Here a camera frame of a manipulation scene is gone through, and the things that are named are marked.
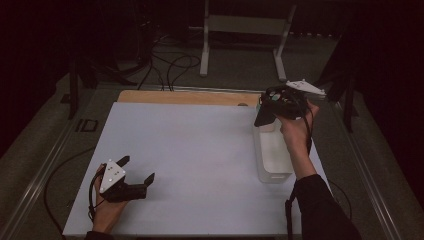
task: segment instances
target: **transparent plastic box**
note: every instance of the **transparent plastic box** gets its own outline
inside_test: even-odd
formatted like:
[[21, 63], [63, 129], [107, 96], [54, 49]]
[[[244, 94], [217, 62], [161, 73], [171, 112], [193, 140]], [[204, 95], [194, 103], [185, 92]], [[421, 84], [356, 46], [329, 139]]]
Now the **transparent plastic box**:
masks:
[[293, 174], [287, 146], [280, 132], [281, 122], [276, 120], [274, 126], [253, 127], [256, 162], [261, 182], [281, 183]]

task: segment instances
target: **metal bar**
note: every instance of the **metal bar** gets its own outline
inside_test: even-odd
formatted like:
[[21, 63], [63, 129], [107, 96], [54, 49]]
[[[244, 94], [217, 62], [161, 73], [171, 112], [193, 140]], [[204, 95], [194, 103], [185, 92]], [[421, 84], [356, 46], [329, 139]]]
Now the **metal bar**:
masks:
[[285, 19], [240, 16], [209, 16], [209, 31], [281, 35]]
[[203, 51], [202, 59], [200, 62], [200, 76], [206, 77], [208, 75], [209, 66], [209, 0], [205, 0], [205, 16], [203, 26]]
[[387, 239], [403, 239], [399, 233], [399, 230], [396, 227], [392, 215], [390, 214], [390, 210], [387, 207], [386, 201], [384, 200], [380, 190], [378, 189], [374, 181], [374, 178], [368, 168], [368, 165], [358, 147], [355, 137], [352, 133], [349, 133], [344, 127], [343, 119], [341, 117], [343, 110], [340, 104], [331, 104], [331, 108], [338, 121], [338, 125], [341, 126], [343, 134], [349, 141], [349, 145], [354, 156], [354, 163], [356, 165], [356, 168], [358, 169], [358, 173], [364, 184], [365, 190], [368, 193], [368, 196], [371, 200], [377, 217], [380, 220], [381, 226], [383, 228], [384, 233], [386, 234]]
[[34, 178], [31, 180], [31, 182], [28, 184], [28, 187], [22, 195], [22, 198], [17, 204], [14, 212], [12, 213], [11, 218], [6, 223], [5, 227], [1, 230], [0, 239], [11, 240], [14, 239], [19, 233], [19, 229], [22, 227], [22, 224], [26, 220], [29, 212], [37, 201], [38, 196], [43, 190], [49, 174], [53, 170], [55, 163], [62, 154], [65, 144], [69, 138], [69, 135], [77, 124], [77, 119], [79, 119], [80, 116], [83, 114], [85, 108], [91, 100], [91, 97], [93, 96], [94, 90], [86, 91], [87, 92], [85, 92], [85, 94], [83, 94], [81, 98], [82, 104], [79, 108], [79, 111], [76, 112], [75, 118], [67, 122], [59, 137], [57, 138], [55, 144], [53, 145], [52, 149], [50, 150], [49, 154], [47, 155], [46, 159], [43, 161], [43, 164], [41, 165], [40, 169], [38, 170]]
[[281, 58], [281, 55], [283, 53], [284, 46], [286, 45], [287, 38], [289, 36], [291, 24], [293, 21], [294, 13], [296, 12], [296, 5], [292, 5], [290, 8], [289, 15], [287, 16], [287, 19], [284, 23], [284, 28], [281, 33], [281, 42], [278, 48], [274, 49], [274, 61], [275, 61], [275, 68], [277, 69], [278, 74], [278, 80], [281, 82], [285, 82], [287, 80], [286, 71], [284, 70], [284, 64], [283, 60]]

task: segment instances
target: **dark background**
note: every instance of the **dark background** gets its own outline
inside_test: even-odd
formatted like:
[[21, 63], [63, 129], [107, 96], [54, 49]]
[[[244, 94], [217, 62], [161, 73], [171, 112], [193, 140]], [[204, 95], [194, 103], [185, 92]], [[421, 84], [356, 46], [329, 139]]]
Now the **dark background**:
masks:
[[[279, 17], [255, 1], [211, 1], [220, 14]], [[154, 28], [188, 39], [188, 26], [203, 25], [203, 1], [139, 1]], [[352, 75], [356, 90], [386, 137], [421, 206], [424, 206], [423, 91], [424, 10], [420, 1], [360, 3], [301, 1], [291, 31], [339, 39], [325, 73]], [[0, 155], [8, 149], [69, 72], [77, 51], [117, 68], [134, 60], [137, 39], [132, 1], [2, 1], [0, 5]], [[148, 46], [149, 38], [144, 39]], [[126, 48], [116, 49], [125, 41]]]

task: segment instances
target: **black cable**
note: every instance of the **black cable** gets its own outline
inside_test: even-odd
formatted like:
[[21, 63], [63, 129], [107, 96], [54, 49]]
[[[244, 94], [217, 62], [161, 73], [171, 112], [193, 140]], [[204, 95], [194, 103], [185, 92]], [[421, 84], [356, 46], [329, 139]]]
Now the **black cable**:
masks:
[[327, 180], [328, 180], [329, 183], [331, 183], [334, 186], [336, 186], [343, 193], [343, 195], [345, 196], [346, 201], [347, 201], [347, 204], [349, 205], [349, 220], [352, 221], [352, 205], [350, 203], [349, 197], [347, 196], [347, 194], [345, 193], [345, 191], [343, 191], [343, 189], [339, 185], [335, 184], [333, 181], [331, 181], [328, 178], [327, 178]]
[[143, 85], [143, 83], [147, 80], [147, 77], [150, 74], [150, 71], [152, 71], [153, 68], [153, 62], [152, 62], [152, 58], [150, 57], [149, 59], [149, 70], [147, 71], [146, 75], [144, 75], [143, 79], [141, 80], [141, 82], [138, 84], [137, 90], [140, 90], [141, 85]]
[[168, 86], [169, 86], [169, 90], [170, 90], [170, 91], [174, 91], [174, 83], [175, 83], [175, 81], [176, 81], [176, 80], [177, 80], [180, 76], [182, 76], [184, 73], [186, 73], [186, 72], [188, 71], [188, 69], [190, 69], [190, 67], [186, 67], [186, 68], [184, 69], [184, 71], [183, 71], [183, 72], [181, 72], [181, 73], [180, 73], [177, 77], [175, 77], [175, 78], [174, 78], [174, 80], [170, 81], [170, 80], [169, 80], [169, 73], [171, 72], [171, 68], [172, 68], [173, 66], [175, 66], [175, 65], [176, 65], [176, 64], [175, 64], [175, 62], [179, 61], [180, 59], [187, 58], [187, 57], [190, 59], [190, 64], [189, 64], [189, 66], [192, 66], [192, 65], [191, 65], [191, 63], [192, 63], [191, 56], [187, 56], [187, 55], [184, 55], [184, 56], [182, 56], [182, 57], [176, 58], [174, 61], [172, 61], [171, 65], [169, 66], [168, 71], [167, 71], [167, 73], [166, 73], [166, 80], [167, 80], [167, 82], [168, 82]]
[[99, 204], [97, 204], [96, 206], [94, 206], [94, 204], [93, 204], [93, 187], [94, 187], [94, 183], [96, 182], [96, 179], [103, 174], [104, 174], [104, 169], [103, 169], [103, 171], [96, 172], [96, 174], [94, 174], [93, 179], [91, 180], [90, 187], [88, 189], [88, 203], [89, 203], [88, 217], [90, 218], [90, 220], [92, 222], [94, 221], [94, 217], [96, 216], [96, 211], [95, 211], [96, 207], [99, 206], [103, 202], [102, 201]]
[[312, 110], [308, 106], [306, 106], [312, 115], [311, 125], [309, 125], [308, 119], [306, 119], [306, 112], [303, 111], [299, 100], [290, 91], [286, 91], [286, 94], [291, 98], [293, 102], [296, 103], [296, 106], [300, 111], [301, 118], [305, 122], [306, 131], [308, 132], [308, 138], [306, 139], [306, 147], [307, 147], [308, 155], [309, 155], [309, 153], [311, 152], [311, 147], [312, 147], [312, 127], [314, 124], [314, 116], [313, 116]]
[[[172, 62], [170, 62], [170, 61], [168, 61], [168, 60], [166, 60], [166, 59], [163, 59], [163, 58], [161, 58], [161, 57], [159, 57], [159, 56], [157, 56], [157, 55], [155, 55], [155, 54], [152, 54], [152, 56], [153, 57], [155, 57], [155, 58], [157, 58], [157, 59], [159, 59], [159, 60], [161, 60], [161, 61], [164, 61], [164, 62], [166, 62], [166, 63], [168, 63], [168, 64], [170, 64], [169, 65], [169, 67], [168, 67], [168, 70], [167, 70], [167, 75], [166, 75], [166, 81], [167, 81], [167, 84], [168, 84], [168, 88], [169, 88], [169, 90], [170, 91], [174, 91], [174, 83], [175, 83], [175, 81], [179, 78], [179, 77], [181, 77], [184, 73], [186, 73], [190, 68], [194, 68], [194, 67], [197, 67], [199, 64], [200, 64], [200, 58], [198, 58], [198, 57], [196, 57], [196, 56], [192, 56], [192, 55], [188, 55], [188, 54], [186, 54], [186, 53], [183, 53], [183, 52], [156, 52], [156, 53], [178, 53], [178, 54], [183, 54], [183, 56], [180, 56], [180, 57], [177, 57], [176, 59], [174, 59]], [[176, 64], [176, 62], [177, 61], [179, 61], [179, 60], [181, 60], [181, 59], [184, 59], [184, 58], [188, 58], [189, 60], [190, 60], [190, 64], [188, 64], [188, 65], [179, 65], [179, 64]], [[181, 72], [178, 76], [176, 76], [175, 78], [173, 78], [172, 80], [170, 79], [170, 72], [171, 72], [171, 69], [173, 68], [173, 67], [177, 67], [177, 68], [182, 68], [182, 69], [184, 69], [183, 70], [183, 72]]]
[[312, 131], [314, 130], [314, 113], [312, 112], [312, 109], [309, 106], [306, 106], [306, 108], [309, 110], [309, 112], [311, 113], [311, 138], [312, 138]]
[[50, 211], [49, 205], [47, 203], [47, 191], [48, 191], [48, 187], [49, 187], [49, 183], [51, 181], [51, 179], [53, 178], [53, 175], [61, 168], [63, 167], [66, 163], [70, 162], [71, 160], [74, 160], [75, 158], [88, 153], [92, 150], [94, 150], [95, 147], [91, 147], [87, 150], [84, 150], [76, 155], [73, 155], [72, 157], [66, 159], [65, 161], [63, 161], [61, 164], [59, 164], [59, 166], [57, 166], [52, 173], [50, 174], [49, 178], [46, 181], [46, 185], [44, 187], [44, 193], [43, 193], [43, 203], [44, 203], [44, 207], [46, 208], [47, 214], [49, 215], [50, 219], [53, 221], [53, 224], [56, 226], [56, 229], [59, 231], [59, 234], [61, 235], [63, 240], [66, 240], [66, 237], [62, 234], [63, 230], [62, 227], [60, 226], [59, 222], [56, 220], [56, 218], [53, 216], [52, 212]]
[[156, 74], [158, 75], [158, 82], [161, 85], [161, 89], [160, 90], [161, 91], [165, 91], [165, 84], [164, 84], [164, 81], [162, 79], [162, 76], [161, 76], [161, 73], [160, 73], [159, 69], [157, 69], [155, 66], [153, 66], [153, 70], [155, 70], [156, 71]]

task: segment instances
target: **white table surface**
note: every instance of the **white table surface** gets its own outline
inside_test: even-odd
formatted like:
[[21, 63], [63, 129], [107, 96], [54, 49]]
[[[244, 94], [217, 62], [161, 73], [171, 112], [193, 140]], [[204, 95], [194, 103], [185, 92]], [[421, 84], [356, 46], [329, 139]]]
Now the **white table surface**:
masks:
[[[145, 200], [130, 202], [113, 234], [133, 236], [270, 236], [286, 234], [284, 201], [294, 174], [281, 184], [258, 178], [253, 107], [115, 103], [64, 228], [91, 230], [88, 188], [96, 169], [129, 155], [125, 182], [155, 172]], [[312, 146], [311, 160], [326, 181]], [[300, 211], [293, 209], [293, 232]]]

